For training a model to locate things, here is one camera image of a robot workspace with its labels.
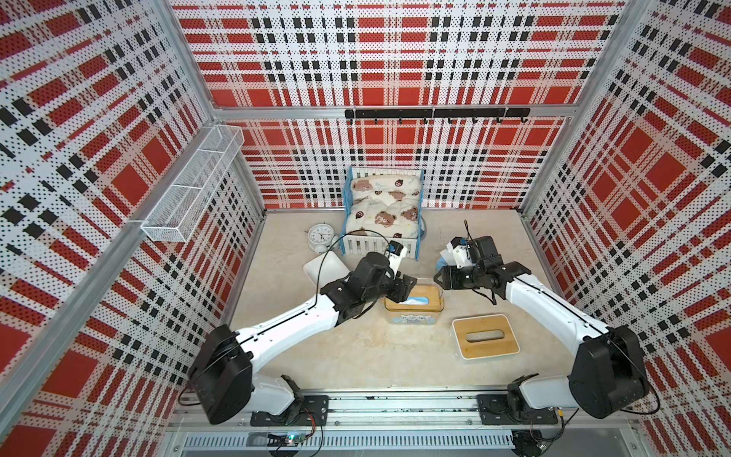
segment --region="wire mesh shelf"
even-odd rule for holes
[[[142,226],[152,241],[185,243],[243,145],[240,127],[207,128],[203,142]]]

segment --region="red plaid pattern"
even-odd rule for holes
[[[624,5],[172,4],[219,107],[573,103]]]
[[[342,206],[355,167],[425,171],[424,205],[517,208],[561,118],[246,121],[243,154],[267,208]]]
[[[639,335],[660,455],[731,443],[730,24],[729,5],[653,1],[529,214],[565,296]]]
[[[3,376],[200,129],[151,5],[0,2]],[[240,268],[248,208],[229,176],[189,243],[143,243],[0,456],[156,455]]]

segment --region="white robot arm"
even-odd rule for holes
[[[380,298],[405,301],[416,285],[416,278],[398,271],[405,256],[403,246],[391,241],[387,252],[369,252],[344,278],[318,273],[317,284],[326,285],[305,303],[253,327],[231,331],[222,325],[209,333],[188,373],[208,420],[221,423],[241,410],[293,420],[303,400],[295,382],[258,371],[300,341],[359,318]]]
[[[455,238],[456,243],[462,246],[452,252],[466,253],[469,261],[444,266],[434,277],[437,284],[445,290],[490,290],[527,311],[575,358],[568,377],[533,374],[511,383],[507,403],[513,417],[521,420],[545,407],[581,407],[604,418],[649,392],[639,341],[630,329],[607,327],[551,292],[521,264],[504,264],[491,237]],[[345,278],[326,278],[319,293],[296,308],[236,332],[226,325],[211,332],[189,372],[189,385],[209,421],[224,422],[241,410],[268,412],[283,423],[296,417],[303,399],[294,381],[258,371],[315,333],[357,319],[370,309],[363,311],[367,303],[385,296],[405,301],[416,279],[400,276],[404,255],[403,247],[391,242],[389,252],[368,253]]]

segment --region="mounting plate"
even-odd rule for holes
[[[523,422],[513,420],[507,414],[507,395],[504,394],[478,395],[477,408],[480,411],[480,419],[484,426],[503,426],[513,423],[530,424],[531,422],[536,426],[552,426],[558,423],[556,413],[548,408],[525,414],[526,419]]]
[[[315,419],[315,425],[319,427],[327,424],[327,406],[329,403],[330,397],[327,395],[305,395],[302,409],[307,409],[312,413],[312,417]],[[250,424],[252,427],[277,427],[285,425],[272,420],[272,415],[268,412],[255,412],[251,414]],[[302,414],[295,422],[287,425],[306,427],[311,424],[310,417],[307,414]]]

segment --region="cable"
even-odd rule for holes
[[[312,306],[313,308],[314,308],[315,306],[317,306],[317,296],[319,295],[319,275],[320,275],[320,273],[322,272],[322,266],[323,266],[323,265],[325,264],[325,258],[326,258],[326,257],[327,257],[327,255],[328,255],[328,254],[330,253],[330,251],[332,251],[332,250],[333,250],[333,247],[335,247],[335,245],[336,245],[336,244],[337,244],[337,243],[338,243],[338,242],[339,242],[340,240],[342,240],[343,238],[345,238],[345,237],[346,237],[346,236],[348,236],[348,235],[352,235],[353,233],[355,233],[355,232],[360,232],[360,231],[363,231],[363,232],[371,232],[371,233],[375,233],[376,235],[378,235],[378,236],[380,236],[381,238],[383,238],[383,239],[384,239],[384,240],[386,241],[386,251],[384,252],[384,254],[385,254],[386,252],[388,252],[388,243],[389,243],[388,239],[387,239],[386,237],[384,237],[383,235],[381,235],[380,233],[378,233],[377,231],[375,231],[375,230],[367,230],[367,229],[352,230],[352,231],[350,231],[350,232],[348,232],[348,233],[344,233],[343,235],[340,235],[340,238],[338,238],[337,240],[335,240],[335,243],[331,244],[331,245],[330,245],[330,247],[329,247],[329,248],[327,248],[327,251],[325,251],[325,255],[323,255],[323,256],[322,256],[322,262],[320,262],[320,267],[319,267],[319,268],[317,269],[317,280],[315,281],[315,303],[314,303],[314,305]]]
[[[321,450],[322,450],[322,443],[325,442],[325,431],[322,430],[322,426],[320,426],[320,445],[318,446],[317,450],[314,454],[312,454],[310,457],[315,457]]]
[[[571,415],[569,420],[567,420],[565,423],[561,424],[561,430],[559,430],[558,433],[553,438],[541,439],[541,441],[548,442],[548,446],[546,446],[545,450],[543,450],[543,452],[540,453],[540,456],[546,454],[548,452],[548,450],[550,449],[550,447],[553,446],[553,443],[558,441],[558,438],[561,438],[564,435],[564,430],[566,430],[566,427],[569,425],[569,422],[571,422],[571,419],[573,419],[574,416],[576,416],[577,412],[579,412],[578,409],[576,411],[574,411],[574,414]]]
[[[628,412],[629,414],[636,414],[640,416],[649,416],[653,415],[656,412],[660,410],[660,395],[658,395],[657,390],[655,390],[655,386],[650,384],[650,381],[648,379],[647,381],[648,385],[650,386],[650,390],[652,390],[653,395],[655,395],[655,400],[657,401],[657,406],[652,411],[631,411],[630,409],[620,409],[622,412]]]
[[[487,299],[488,299],[488,300],[490,301],[490,303],[492,303],[493,305],[497,306],[498,302],[497,302],[497,300],[495,299],[495,291],[494,291],[494,290],[490,289],[490,291],[492,292],[492,295],[493,295],[493,296],[492,296],[492,298],[488,297],[487,295],[485,295],[485,294],[484,294],[484,293],[482,293],[482,292],[478,292],[478,291],[477,291],[477,289],[470,289],[470,290],[471,290],[472,292],[474,292],[474,293],[478,294],[478,295],[482,295],[483,297],[487,298]]]
[[[367,313],[368,311],[370,311],[370,310],[371,310],[371,308],[373,308],[373,305],[375,305],[377,301],[378,301],[378,298],[377,298],[377,299],[375,299],[375,300],[373,300],[373,303],[371,303],[371,304],[370,304],[370,305],[368,306],[368,308],[366,308],[366,309],[364,309],[363,311],[361,311],[361,312],[360,312],[360,314],[359,314],[359,315],[357,315],[356,317],[353,317],[353,319],[360,319],[360,318],[361,318],[361,317],[362,317],[362,316],[363,316],[363,315],[364,315],[365,313]]]
[[[579,315],[579,314],[576,314],[575,312],[573,312],[573,310],[571,310],[571,309],[570,309],[570,308],[569,308],[568,306],[566,306],[565,304],[563,304],[563,303],[562,303],[562,302],[561,302],[560,300],[557,300],[557,299],[556,299],[555,297],[553,297],[553,296],[552,296],[551,294],[549,294],[549,293],[545,293],[545,291],[543,291],[543,290],[539,289],[538,287],[535,287],[535,286],[534,286],[533,284],[529,284],[529,283],[525,282],[524,280],[522,280],[522,279],[520,279],[520,278],[518,278],[518,277],[515,277],[515,279],[517,279],[518,281],[522,282],[522,283],[523,283],[523,284],[525,284],[526,286],[530,286],[530,287],[534,288],[534,289],[535,289],[535,290],[537,290],[537,291],[538,291],[539,293],[542,293],[543,295],[546,295],[546,296],[547,296],[547,297],[549,297],[549,298],[550,298],[551,300],[553,300],[553,301],[555,301],[556,303],[558,303],[559,305],[563,306],[563,307],[564,307],[564,308],[565,308],[565,309],[566,309],[566,310],[567,310],[568,312],[570,312],[571,314],[575,315],[576,317],[578,317],[579,319],[581,319],[582,321],[584,321],[584,323],[586,323],[586,324],[587,324],[587,325],[588,325],[589,327],[593,328],[593,329],[594,329],[594,330],[595,330],[596,332],[598,332],[598,333],[599,333],[600,335],[604,335],[604,334],[605,334],[605,333],[604,333],[604,332],[602,332],[602,331],[601,331],[600,329],[598,329],[598,328],[594,327],[594,326],[593,326],[593,325],[591,324],[591,322],[589,322],[588,320],[586,320],[586,319],[584,319],[583,317],[581,317],[581,315]],[[642,378],[644,378],[645,382],[647,382],[647,384],[648,384],[648,385],[650,386],[650,390],[652,391],[653,395],[655,396],[655,399],[657,400],[657,406],[655,406],[655,408],[654,408],[654,409],[653,409],[652,411],[647,411],[647,412],[644,412],[644,411],[631,411],[631,410],[629,410],[629,409],[620,409],[620,411],[622,411],[622,412],[628,412],[629,414],[636,414],[636,415],[652,415],[652,414],[655,414],[656,412],[658,412],[658,411],[660,410],[660,395],[658,395],[658,393],[657,393],[657,390],[655,390],[655,386],[653,386],[653,385],[652,385],[652,383],[650,382],[649,378],[647,378],[647,376],[643,374],[643,371],[642,371],[642,370],[640,370],[640,369],[639,369],[639,367],[637,367],[637,365],[635,365],[635,362],[633,362],[633,361],[632,361],[632,359],[631,359],[631,358],[629,358],[629,356],[627,355],[627,353],[626,353],[626,352],[624,352],[624,351],[622,350],[622,348],[620,348],[620,347],[619,347],[619,345],[618,345],[618,344],[616,344],[616,343],[615,343],[615,342],[614,342],[614,341],[613,341],[613,340],[612,340],[611,338],[607,338],[607,341],[609,341],[610,343],[612,343],[612,344],[614,345],[614,347],[616,347],[616,348],[617,348],[617,350],[618,350],[618,351],[619,351],[619,352],[620,352],[620,353],[621,353],[621,354],[622,354],[622,355],[623,355],[623,356],[624,356],[624,357],[625,357],[625,358],[626,358],[626,359],[627,359],[627,360],[629,361],[629,363],[630,363],[630,364],[631,364],[632,366],[634,366],[635,370],[637,370],[637,373],[639,373],[639,374],[640,374],[640,376],[641,376]]]
[[[472,239],[472,235],[469,234],[469,226],[467,225],[467,219],[464,219],[464,228],[467,230],[467,238],[469,238],[470,241],[474,241]]]
[[[226,338],[226,339],[225,339],[224,341],[226,341],[226,340],[228,340],[228,339],[236,339],[236,335],[233,335],[233,336],[229,336],[229,337],[228,337],[228,338]],[[214,360],[213,362],[211,362],[211,363],[209,363],[208,365],[206,365],[206,366],[205,366],[205,368],[204,368],[203,370],[201,370],[201,371],[200,371],[200,373],[198,373],[198,375],[197,375],[197,376],[196,376],[195,378],[193,378],[193,379],[190,379],[190,380],[189,380],[188,382],[186,382],[186,384],[185,384],[185,387],[184,387],[184,388],[183,388],[183,390],[181,390],[181,392],[180,392],[180,393],[178,394],[178,404],[179,404],[179,405],[181,405],[182,407],[196,407],[196,406],[200,405],[200,401],[199,401],[199,402],[197,402],[197,403],[183,403],[183,402],[181,402],[181,397],[183,396],[183,393],[184,393],[184,392],[186,391],[186,389],[187,389],[188,387],[190,387],[190,385],[191,385],[191,384],[193,383],[193,381],[197,381],[197,380],[198,380],[198,379],[199,379],[199,378],[200,378],[200,377],[201,377],[201,376],[203,375],[203,373],[205,373],[205,371],[206,371],[207,369],[209,369],[210,367],[212,367],[213,365],[215,365],[215,364],[216,364],[216,362],[218,362],[219,360],[221,360],[221,359],[222,359],[222,358],[223,358],[224,356],[226,356],[226,354],[228,354],[229,352],[232,352],[232,351],[233,351],[234,349],[236,349],[237,347],[239,347],[239,346],[240,346],[240,345],[242,345],[242,344],[243,344],[243,343],[240,343],[240,344],[236,344],[235,346],[233,346],[233,347],[229,348],[229,349],[228,349],[228,350],[227,350],[226,352],[224,352],[223,354],[221,354],[221,355],[220,355],[220,356],[219,356],[219,357],[218,357],[217,359],[215,359],[215,360]]]

